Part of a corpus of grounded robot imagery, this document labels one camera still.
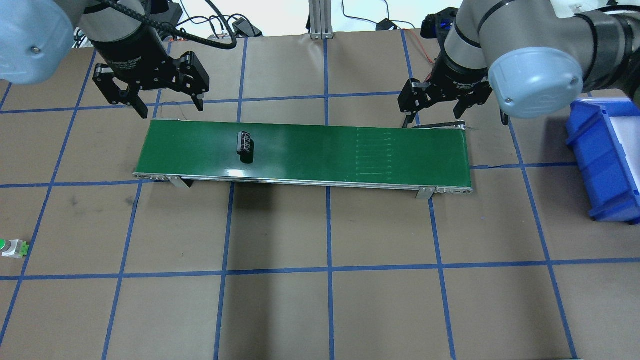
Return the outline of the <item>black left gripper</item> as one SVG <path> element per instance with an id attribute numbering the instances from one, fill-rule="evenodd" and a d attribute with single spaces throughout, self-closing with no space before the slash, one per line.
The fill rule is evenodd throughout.
<path id="1" fill-rule="evenodd" d="M 147 119 L 140 91 L 170 89 L 190 96 L 199 112 L 210 91 L 210 75 L 193 51 L 173 58 L 155 30 L 136 30 L 112 42 L 94 41 L 103 63 L 94 66 L 93 82 L 112 105 L 128 105 Z"/>

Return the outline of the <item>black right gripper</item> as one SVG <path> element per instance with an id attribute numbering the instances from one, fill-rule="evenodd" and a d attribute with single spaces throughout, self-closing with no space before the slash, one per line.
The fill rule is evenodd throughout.
<path id="1" fill-rule="evenodd" d="M 457 101 L 453 109 L 457 120 L 471 107 L 484 105 L 493 91 L 487 75 L 486 68 L 465 68 L 446 55 L 439 56 L 429 79 L 410 78 L 403 86 L 398 96 L 398 109 L 405 114 L 403 128 L 416 127 L 418 112 L 438 103 Z"/>

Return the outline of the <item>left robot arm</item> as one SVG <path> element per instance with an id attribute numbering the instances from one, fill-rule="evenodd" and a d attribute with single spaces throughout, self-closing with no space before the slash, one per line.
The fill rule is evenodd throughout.
<path id="1" fill-rule="evenodd" d="M 203 111 L 210 76 L 194 52 L 169 55 L 159 34 L 179 32 L 151 18 L 153 10 L 139 0 L 3 0 L 1 79 L 18 85 L 50 79 L 80 30 L 102 57 L 92 80 L 109 104 L 147 118 L 140 92 L 170 89 Z"/>

